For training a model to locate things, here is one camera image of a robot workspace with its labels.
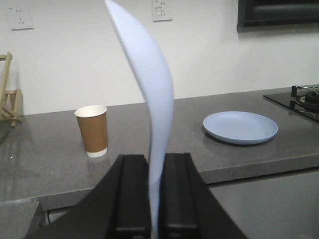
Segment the wooden dish rack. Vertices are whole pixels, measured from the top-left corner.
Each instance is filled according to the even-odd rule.
[[[8,52],[6,55],[0,55],[0,61],[4,61],[4,72],[2,81],[0,81],[0,121],[10,120],[11,126],[16,127],[17,122],[23,122],[23,118],[19,115],[19,106],[21,102],[21,89],[6,90],[8,76],[10,71],[12,55]]]

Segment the granite countertop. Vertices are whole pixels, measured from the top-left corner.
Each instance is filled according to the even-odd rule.
[[[319,123],[263,98],[288,88],[175,100],[167,152],[190,152],[207,184],[319,166]],[[251,146],[209,136],[203,119],[221,111],[247,111],[274,120],[278,134]],[[107,109],[106,155],[86,156],[74,111],[29,115],[16,128],[0,123],[0,202],[39,201],[44,210],[75,205],[105,175],[118,154],[148,157],[146,104]]]

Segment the wall socket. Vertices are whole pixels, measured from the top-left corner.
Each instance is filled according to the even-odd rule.
[[[152,0],[153,1],[153,21],[173,20],[172,0]]]
[[[26,4],[11,4],[7,8],[7,16],[11,30],[34,28],[31,11]]]

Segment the light blue plate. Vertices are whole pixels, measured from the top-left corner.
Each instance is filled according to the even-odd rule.
[[[274,137],[278,131],[273,120],[240,111],[209,115],[204,119],[203,126],[214,138],[234,144],[262,143]]]

